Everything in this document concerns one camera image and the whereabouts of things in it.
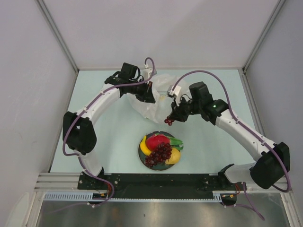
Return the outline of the fake red grapes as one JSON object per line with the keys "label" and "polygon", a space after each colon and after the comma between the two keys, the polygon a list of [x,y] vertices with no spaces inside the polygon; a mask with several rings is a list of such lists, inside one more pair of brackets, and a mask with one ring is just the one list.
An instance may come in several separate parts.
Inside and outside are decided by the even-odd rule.
{"label": "fake red grapes", "polygon": [[169,143],[160,143],[151,152],[150,155],[146,156],[144,164],[148,168],[154,167],[157,164],[164,164],[166,160],[170,159],[172,154],[172,146]]}

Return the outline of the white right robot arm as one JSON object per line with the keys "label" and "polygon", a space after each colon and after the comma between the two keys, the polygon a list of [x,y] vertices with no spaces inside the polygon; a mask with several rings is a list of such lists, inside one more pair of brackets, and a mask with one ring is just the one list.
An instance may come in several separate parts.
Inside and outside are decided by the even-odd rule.
{"label": "white right robot arm", "polygon": [[205,121],[224,130],[240,143],[253,158],[254,163],[236,165],[229,164],[220,172],[219,186],[224,190],[231,189],[235,183],[253,181],[263,189],[269,189],[290,170],[289,147],[269,140],[253,128],[243,123],[231,113],[228,104],[214,100],[204,82],[189,86],[191,98],[186,100],[181,87],[172,85],[167,95],[173,98],[170,121],[185,122],[190,115],[200,115]]}

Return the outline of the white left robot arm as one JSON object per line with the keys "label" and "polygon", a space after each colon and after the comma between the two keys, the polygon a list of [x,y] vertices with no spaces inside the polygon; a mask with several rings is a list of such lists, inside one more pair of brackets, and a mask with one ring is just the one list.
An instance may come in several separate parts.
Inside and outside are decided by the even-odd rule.
{"label": "white left robot arm", "polygon": [[125,94],[134,95],[141,102],[154,104],[151,78],[155,74],[154,63],[151,66],[146,63],[144,70],[140,70],[125,62],[119,71],[105,80],[101,91],[86,106],[74,113],[65,113],[62,129],[63,154],[78,158],[83,171],[89,175],[89,185],[94,189],[101,188],[105,183],[104,176],[100,175],[102,165],[94,150],[97,143],[95,123],[105,110]]}

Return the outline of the small red grape cluster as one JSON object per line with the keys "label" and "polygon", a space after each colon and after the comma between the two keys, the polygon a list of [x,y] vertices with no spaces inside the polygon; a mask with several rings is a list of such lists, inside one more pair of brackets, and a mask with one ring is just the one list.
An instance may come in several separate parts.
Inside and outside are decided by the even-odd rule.
{"label": "small red grape cluster", "polygon": [[167,125],[169,125],[169,126],[171,126],[171,125],[173,124],[174,121],[175,121],[175,120],[172,120],[172,119],[169,119],[169,118],[167,118],[167,119],[164,120],[164,122],[165,122]]}

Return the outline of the white plastic bag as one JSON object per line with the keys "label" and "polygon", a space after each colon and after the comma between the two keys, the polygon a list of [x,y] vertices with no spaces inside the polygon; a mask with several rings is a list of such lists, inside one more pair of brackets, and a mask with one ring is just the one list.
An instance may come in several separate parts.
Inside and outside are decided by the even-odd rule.
{"label": "white plastic bag", "polygon": [[164,120],[171,113],[173,101],[173,98],[167,96],[167,91],[178,79],[178,76],[167,73],[153,76],[151,82],[153,83],[152,93],[156,101],[154,104],[140,102],[135,95],[131,94],[127,95],[128,101],[142,117],[155,123],[164,123]]}

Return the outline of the blue ceramic plate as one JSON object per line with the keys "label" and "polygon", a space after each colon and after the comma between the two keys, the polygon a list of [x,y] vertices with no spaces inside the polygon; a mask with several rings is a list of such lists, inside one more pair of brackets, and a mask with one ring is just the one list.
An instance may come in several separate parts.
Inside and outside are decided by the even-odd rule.
{"label": "blue ceramic plate", "polygon": [[[156,133],[159,133],[159,134],[164,134],[166,136],[171,136],[171,137],[174,137],[172,136],[171,134],[167,133],[167,132],[164,132],[164,131],[154,131],[154,132],[151,132],[149,134],[147,134],[147,138],[149,138],[150,136],[152,136],[153,134],[156,134]],[[172,146],[172,148],[176,148],[178,149],[180,152],[181,150],[184,148],[184,145],[182,146]],[[141,162],[144,164],[144,161],[145,161],[145,158],[146,158],[146,155],[144,155],[140,149],[140,145],[138,147],[138,155],[139,155],[139,159],[141,160]],[[166,165],[165,163],[164,164],[157,164],[156,166],[154,167],[151,167],[151,168],[147,168],[148,169],[151,169],[151,170],[155,170],[155,171],[163,171],[163,170],[167,170],[169,168],[171,168],[173,165]]]}

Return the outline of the fake yellow banana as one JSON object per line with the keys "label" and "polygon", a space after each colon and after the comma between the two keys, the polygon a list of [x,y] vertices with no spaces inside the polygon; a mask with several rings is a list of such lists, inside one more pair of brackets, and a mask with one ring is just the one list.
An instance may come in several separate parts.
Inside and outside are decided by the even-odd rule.
{"label": "fake yellow banana", "polygon": [[146,145],[146,139],[147,136],[144,136],[142,141],[140,142],[140,149],[144,155],[149,156],[152,152],[149,150],[149,148]]}

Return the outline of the fake watermelon slice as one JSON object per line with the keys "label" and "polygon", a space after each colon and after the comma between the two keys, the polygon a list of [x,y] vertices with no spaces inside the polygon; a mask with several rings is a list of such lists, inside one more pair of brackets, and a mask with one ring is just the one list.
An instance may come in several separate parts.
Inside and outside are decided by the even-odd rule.
{"label": "fake watermelon slice", "polygon": [[182,146],[183,141],[175,137],[166,136],[164,134],[153,134],[146,139],[145,144],[147,148],[151,151],[154,151],[160,144],[170,144],[171,146]]}

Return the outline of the fake yellow lemon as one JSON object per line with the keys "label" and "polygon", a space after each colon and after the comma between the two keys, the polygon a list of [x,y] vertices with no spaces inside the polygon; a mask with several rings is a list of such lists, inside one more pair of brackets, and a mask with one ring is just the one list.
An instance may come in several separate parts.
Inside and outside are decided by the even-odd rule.
{"label": "fake yellow lemon", "polygon": [[173,148],[172,152],[171,152],[171,156],[170,156],[169,159],[167,159],[165,161],[165,164],[166,165],[174,165],[174,164],[176,164],[180,160],[180,158],[181,158],[180,151],[178,149],[176,149],[176,148]]}

